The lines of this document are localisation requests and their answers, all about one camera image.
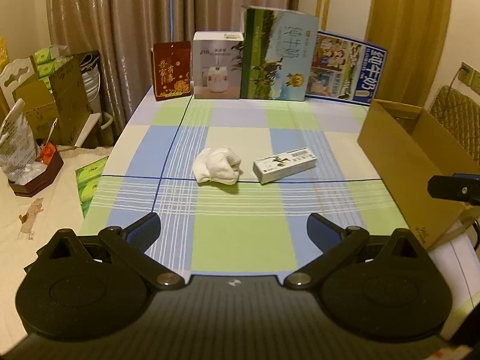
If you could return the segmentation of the white long ointment box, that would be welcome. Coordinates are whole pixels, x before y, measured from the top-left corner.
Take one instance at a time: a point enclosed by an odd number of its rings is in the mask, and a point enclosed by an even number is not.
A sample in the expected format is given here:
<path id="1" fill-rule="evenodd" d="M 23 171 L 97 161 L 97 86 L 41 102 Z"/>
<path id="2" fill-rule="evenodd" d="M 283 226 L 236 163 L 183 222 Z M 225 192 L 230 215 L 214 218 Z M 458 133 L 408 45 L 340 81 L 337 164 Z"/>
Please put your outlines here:
<path id="1" fill-rule="evenodd" d="M 262 185 L 304 172 L 317 165 L 317 157 L 304 147 L 261 158 L 253 162 L 253 172 Z"/>

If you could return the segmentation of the white knitted cloth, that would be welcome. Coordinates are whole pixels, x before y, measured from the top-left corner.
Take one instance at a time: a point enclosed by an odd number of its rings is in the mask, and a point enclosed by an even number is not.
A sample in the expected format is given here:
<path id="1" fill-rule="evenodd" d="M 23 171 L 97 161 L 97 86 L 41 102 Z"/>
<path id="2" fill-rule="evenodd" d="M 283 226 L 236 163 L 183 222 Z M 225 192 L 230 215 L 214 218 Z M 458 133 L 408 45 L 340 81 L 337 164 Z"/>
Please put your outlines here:
<path id="1" fill-rule="evenodd" d="M 205 148 L 193 161 L 192 172 L 198 184 L 234 185 L 239 180 L 240 164 L 241 158 L 230 147 Z"/>

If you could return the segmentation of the quilted brown chair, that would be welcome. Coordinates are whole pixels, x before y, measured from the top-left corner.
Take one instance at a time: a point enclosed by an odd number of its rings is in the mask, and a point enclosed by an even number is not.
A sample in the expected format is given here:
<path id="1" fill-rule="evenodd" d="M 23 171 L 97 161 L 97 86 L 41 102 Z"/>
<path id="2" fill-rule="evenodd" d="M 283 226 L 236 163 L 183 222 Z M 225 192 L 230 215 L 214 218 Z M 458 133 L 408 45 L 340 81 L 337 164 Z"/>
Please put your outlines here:
<path id="1" fill-rule="evenodd" d="M 479 164 L 479 105 L 470 97 L 448 85 L 442 86 L 429 113 L 460 143 Z"/>

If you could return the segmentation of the dark wooden tray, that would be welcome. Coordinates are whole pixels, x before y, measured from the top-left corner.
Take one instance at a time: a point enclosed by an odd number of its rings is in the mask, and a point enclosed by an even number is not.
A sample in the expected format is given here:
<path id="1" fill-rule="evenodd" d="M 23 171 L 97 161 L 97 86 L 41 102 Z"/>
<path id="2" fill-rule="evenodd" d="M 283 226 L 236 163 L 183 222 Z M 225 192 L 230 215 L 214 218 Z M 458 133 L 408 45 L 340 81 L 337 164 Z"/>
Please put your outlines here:
<path id="1" fill-rule="evenodd" d="M 9 187 L 16 196 L 33 197 L 46 187 L 53 184 L 60 169 L 64 165 L 58 148 L 52 143 L 41 148 L 39 162 L 30 166 L 31 171 L 21 182 L 8 181 Z"/>

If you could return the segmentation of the checkered bed sheet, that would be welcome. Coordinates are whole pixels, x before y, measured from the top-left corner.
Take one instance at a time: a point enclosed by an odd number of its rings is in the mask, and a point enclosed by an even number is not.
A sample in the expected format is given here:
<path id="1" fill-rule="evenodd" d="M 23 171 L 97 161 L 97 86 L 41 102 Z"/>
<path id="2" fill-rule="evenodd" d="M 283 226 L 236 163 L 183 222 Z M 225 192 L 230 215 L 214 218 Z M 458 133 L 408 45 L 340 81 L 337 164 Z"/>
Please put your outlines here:
<path id="1" fill-rule="evenodd" d="M 405 221 L 358 145 L 367 111 L 315 98 L 158 102 L 148 93 L 112 150 L 81 231 L 157 213 L 162 230 L 148 254 L 185 278 L 286 277 L 320 253 L 307 234 L 313 212 L 388 235 Z M 195 158 L 221 146 L 241 158 L 238 182 L 198 184 Z M 259 183 L 254 161 L 304 147 L 317 157 L 314 168 Z"/>

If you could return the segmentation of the silver foil bag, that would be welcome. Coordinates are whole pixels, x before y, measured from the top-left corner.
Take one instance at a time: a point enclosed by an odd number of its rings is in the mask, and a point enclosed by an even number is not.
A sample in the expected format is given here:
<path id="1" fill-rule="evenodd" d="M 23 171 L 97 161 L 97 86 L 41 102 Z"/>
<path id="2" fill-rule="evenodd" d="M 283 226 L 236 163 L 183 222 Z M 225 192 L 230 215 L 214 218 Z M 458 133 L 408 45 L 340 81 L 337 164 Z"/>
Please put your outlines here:
<path id="1" fill-rule="evenodd" d="M 9 181 L 20 183 L 37 162 L 39 146 L 24 114 L 25 102 L 18 99 L 1 124 L 1 170 Z"/>

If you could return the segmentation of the brown cardboard boxes stack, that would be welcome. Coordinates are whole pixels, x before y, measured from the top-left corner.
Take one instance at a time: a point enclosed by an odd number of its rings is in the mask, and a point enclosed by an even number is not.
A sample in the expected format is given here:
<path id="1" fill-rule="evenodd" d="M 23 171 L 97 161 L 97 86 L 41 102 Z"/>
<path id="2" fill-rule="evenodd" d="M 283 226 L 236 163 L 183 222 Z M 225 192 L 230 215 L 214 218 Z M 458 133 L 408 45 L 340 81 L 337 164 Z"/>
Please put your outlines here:
<path id="1" fill-rule="evenodd" d="M 82 64 L 97 62 L 98 54 L 69 57 L 49 78 L 52 92 L 39 80 L 32 56 L 7 64 L 1 74 L 1 95 L 9 108 L 24 100 L 24 114 L 36 139 L 49 137 L 57 145 L 81 147 L 101 119 L 88 98 Z"/>

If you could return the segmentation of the blue cartoon milk carton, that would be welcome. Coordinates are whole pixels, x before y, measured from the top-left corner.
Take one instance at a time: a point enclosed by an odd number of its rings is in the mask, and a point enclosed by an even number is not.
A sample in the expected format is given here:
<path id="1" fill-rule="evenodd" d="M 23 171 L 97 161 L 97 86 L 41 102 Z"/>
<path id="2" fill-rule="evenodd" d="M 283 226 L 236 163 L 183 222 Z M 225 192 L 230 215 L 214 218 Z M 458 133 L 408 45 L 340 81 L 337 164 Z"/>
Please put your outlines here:
<path id="1" fill-rule="evenodd" d="M 319 30 L 307 95 L 368 105 L 377 93 L 386 59 L 382 47 Z"/>

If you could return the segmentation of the wooden wardrobe panel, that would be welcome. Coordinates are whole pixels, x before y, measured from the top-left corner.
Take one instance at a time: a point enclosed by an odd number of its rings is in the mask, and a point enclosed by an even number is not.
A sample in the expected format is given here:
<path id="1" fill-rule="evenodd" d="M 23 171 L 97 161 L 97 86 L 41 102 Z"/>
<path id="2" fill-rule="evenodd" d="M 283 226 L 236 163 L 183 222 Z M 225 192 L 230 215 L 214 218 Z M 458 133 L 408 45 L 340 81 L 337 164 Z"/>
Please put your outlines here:
<path id="1" fill-rule="evenodd" d="M 452 0 L 372 0 L 365 40 L 387 50 L 376 97 L 423 107 L 443 52 Z"/>

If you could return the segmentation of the red gift box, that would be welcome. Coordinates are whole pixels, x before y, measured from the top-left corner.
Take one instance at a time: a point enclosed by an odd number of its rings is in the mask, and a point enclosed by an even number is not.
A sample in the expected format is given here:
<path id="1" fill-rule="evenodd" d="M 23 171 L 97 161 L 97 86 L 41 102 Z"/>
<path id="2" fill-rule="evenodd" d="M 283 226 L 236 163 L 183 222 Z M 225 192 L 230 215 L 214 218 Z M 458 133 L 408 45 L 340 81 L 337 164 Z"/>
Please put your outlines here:
<path id="1" fill-rule="evenodd" d="M 153 91 L 156 101 L 191 94 L 191 43 L 154 43 L 151 49 Z"/>

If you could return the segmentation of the green tissue packs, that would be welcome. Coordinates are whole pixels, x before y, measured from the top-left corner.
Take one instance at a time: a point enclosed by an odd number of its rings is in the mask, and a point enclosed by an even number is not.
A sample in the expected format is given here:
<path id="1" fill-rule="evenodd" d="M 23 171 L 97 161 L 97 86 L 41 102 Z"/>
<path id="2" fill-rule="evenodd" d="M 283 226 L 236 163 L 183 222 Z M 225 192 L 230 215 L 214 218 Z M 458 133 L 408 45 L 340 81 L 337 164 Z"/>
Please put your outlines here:
<path id="1" fill-rule="evenodd" d="M 39 49 L 33 55 L 33 60 L 39 80 L 45 84 L 49 92 L 52 92 L 50 77 L 70 60 L 67 55 L 67 47 L 65 45 L 51 45 Z"/>

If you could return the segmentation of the green blue milk carton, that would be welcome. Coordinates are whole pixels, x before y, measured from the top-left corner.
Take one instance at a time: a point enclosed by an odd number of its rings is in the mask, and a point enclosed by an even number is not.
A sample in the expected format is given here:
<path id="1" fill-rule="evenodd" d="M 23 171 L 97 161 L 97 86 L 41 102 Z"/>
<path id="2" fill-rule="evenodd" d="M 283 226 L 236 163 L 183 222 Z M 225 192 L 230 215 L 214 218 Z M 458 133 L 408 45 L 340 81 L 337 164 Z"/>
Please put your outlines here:
<path id="1" fill-rule="evenodd" d="M 317 17 L 297 10 L 242 8 L 240 97 L 303 101 L 318 27 Z"/>

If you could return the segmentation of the yellow plastic bag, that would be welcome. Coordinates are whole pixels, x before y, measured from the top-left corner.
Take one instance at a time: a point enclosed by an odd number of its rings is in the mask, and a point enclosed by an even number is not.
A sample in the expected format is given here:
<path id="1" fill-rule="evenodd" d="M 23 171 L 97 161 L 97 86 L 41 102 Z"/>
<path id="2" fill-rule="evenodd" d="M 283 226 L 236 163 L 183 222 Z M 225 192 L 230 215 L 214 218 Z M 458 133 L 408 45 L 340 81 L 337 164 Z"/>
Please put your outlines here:
<path id="1" fill-rule="evenodd" d="M 5 39 L 4 37 L 0 37 L 0 73 L 2 73 L 3 69 L 7 66 L 9 62 L 10 59 Z"/>

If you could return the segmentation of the beige curtain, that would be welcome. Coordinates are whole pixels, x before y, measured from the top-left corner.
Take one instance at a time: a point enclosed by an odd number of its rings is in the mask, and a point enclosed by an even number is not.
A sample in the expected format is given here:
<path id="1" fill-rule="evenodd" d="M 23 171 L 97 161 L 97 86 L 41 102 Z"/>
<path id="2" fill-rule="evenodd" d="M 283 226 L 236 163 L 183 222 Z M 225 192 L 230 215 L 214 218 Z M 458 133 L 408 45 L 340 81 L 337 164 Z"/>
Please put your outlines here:
<path id="1" fill-rule="evenodd" d="M 72 54 L 100 53 L 101 100 L 118 136 L 152 86 L 151 48 L 197 31 L 238 31 L 243 7 L 299 0 L 46 0 L 49 36 Z"/>

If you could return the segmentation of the wall power socket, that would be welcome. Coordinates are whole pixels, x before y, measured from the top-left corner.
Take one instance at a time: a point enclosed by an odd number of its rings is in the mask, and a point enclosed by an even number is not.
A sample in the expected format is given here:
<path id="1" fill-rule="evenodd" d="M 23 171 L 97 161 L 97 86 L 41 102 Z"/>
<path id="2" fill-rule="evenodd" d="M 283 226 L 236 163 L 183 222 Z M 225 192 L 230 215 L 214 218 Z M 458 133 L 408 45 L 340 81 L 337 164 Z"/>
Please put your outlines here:
<path id="1" fill-rule="evenodd" d="M 480 94 L 480 72 L 467 63 L 461 64 L 458 80 L 477 95 Z"/>

